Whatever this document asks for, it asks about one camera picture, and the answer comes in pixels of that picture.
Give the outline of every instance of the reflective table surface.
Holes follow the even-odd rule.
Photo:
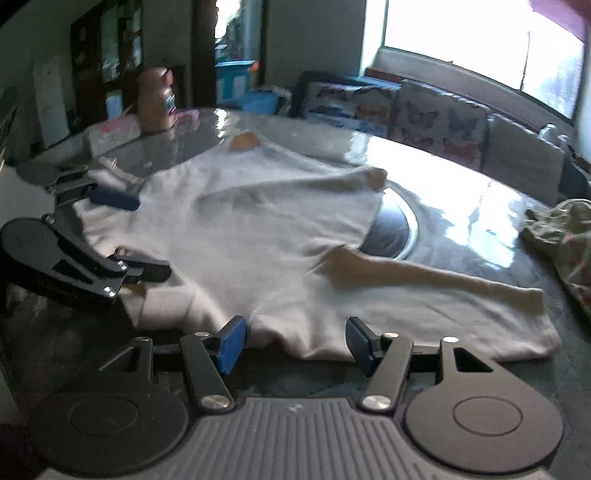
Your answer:
[[[362,247],[367,253],[388,256],[407,244],[409,236],[394,235],[397,227],[390,220],[400,216],[399,195],[414,213],[410,223],[418,225],[408,260],[544,290],[563,350],[551,358],[516,362],[507,368],[553,401],[564,417],[565,436],[551,473],[557,479],[591,478],[591,327],[550,262],[518,236],[525,211],[545,207],[480,173],[423,151],[277,116],[203,110],[196,129],[180,125],[105,156],[116,158],[123,170],[147,178],[246,129],[255,129],[300,154],[336,164],[368,163],[388,172],[392,192],[387,191]],[[11,288],[2,349],[12,381],[19,384],[17,397],[23,410],[84,365],[136,335],[120,307],[109,318],[99,318]],[[415,380],[410,385],[413,391],[428,382]],[[228,378],[235,393],[284,396],[355,397],[365,382],[353,365],[298,362],[277,348],[245,352]]]

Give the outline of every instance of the window frame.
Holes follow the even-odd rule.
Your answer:
[[[587,48],[587,39],[589,38],[589,24],[585,25],[585,41],[583,42],[583,64],[581,66],[581,78],[580,78],[580,82],[579,82],[579,88],[577,89],[577,95],[576,95],[576,99],[574,101],[574,108],[573,108],[573,117],[569,118],[565,115],[563,115],[562,113],[560,113],[558,110],[552,108],[550,105],[545,104],[544,102],[542,102],[541,100],[538,100],[535,97],[532,97],[531,95],[529,95],[528,93],[525,93],[522,88],[523,88],[523,83],[524,83],[524,79],[525,79],[525,70],[527,68],[527,57],[525,59],[525,64],[523,67],[523,73],[521,75],[521,85],[519,87],[519,89],[514,89],[513,87],[510,87],[508,85],[505,85],[504,83],[499,82],[498,80],[492,79],[490,77],[487,77],[486,75],[483,75],[482,73],[478,73],[475,72],[474,70],[469,70],[467,68],[464,67],[460,67],[459,65],[454,64],[452,61],[445,61],[445,60],[440,60],[437,59],[435,57],[430,57],[429,55],[423,55],[422,53],[416,53],[410,50],[403,50],[401,48],[396,48],[396,47],[388,47],[386,45],[386,31],[387,31],[387,27],[388,27],[388,10],[390,7],[390,0],[386,0],[386,6],[385,6],[385,14],[384,14],[384,29],[382,32],[382,46],[381,48],[384,48],[386,50],[392,50],[392,51],[399,51],[399,52],[403,52],[403,53],[408,53],[411,55],[415,55],[418,58],[422,58],[422,59],[429,59],[431,61],[435,61],[438,62],[442,65],[448,65],[451,66],[455,69],[457,69],[460,72],[466,72],[466,73],[470,73],[473,75],[476,75],[477,77],[486,79],[489,82],[492,82],[496,85],[498,85],[499,87],[502,88],[506,88],[507,90],[512,91],[513,93],[516,93],[517,95],[522,96],[523,98],[526,98],[527,100],[529,100],[530,102],[542,107],[543,109],[545,109],[546,111],[548,111],[549,113],[553,114],[554,116],[560,118],[563,122],[571,125],[572,127],[576,126],[577,123],[577,119],[579,117],[579,111],[580,111],[580,104],[581,104],[581,98],[583,96],[583,91],[585,90],[585,87],[587,86],[587,61],[589,60],[589,52],[588,52],[588,48]]]

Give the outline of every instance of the wall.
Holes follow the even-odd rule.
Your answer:
[[[70,24],[99,0],[32,0],[0,29],[0,86],[15,85],[20,99],[11,132],[11,149],[16,158],[30,156],[31,143],[41,139],[35,105],[33,68],[60,57],[64,101],[74,108],[70,63]]]
[[[575,147],[587,160],[591,160],[591,28],[587,28],[587,65],[583,78],[586,79],[576,118],[577,135]]]
[[[304,70],[357,75],[365,0],[269,0],[266,82],[293,87]]]
[[[386,17],[386,0],[367,0],[365,8],[365,26],[363,28],[363,47],[359,75],[373,65],[376,53],[382,46]]]

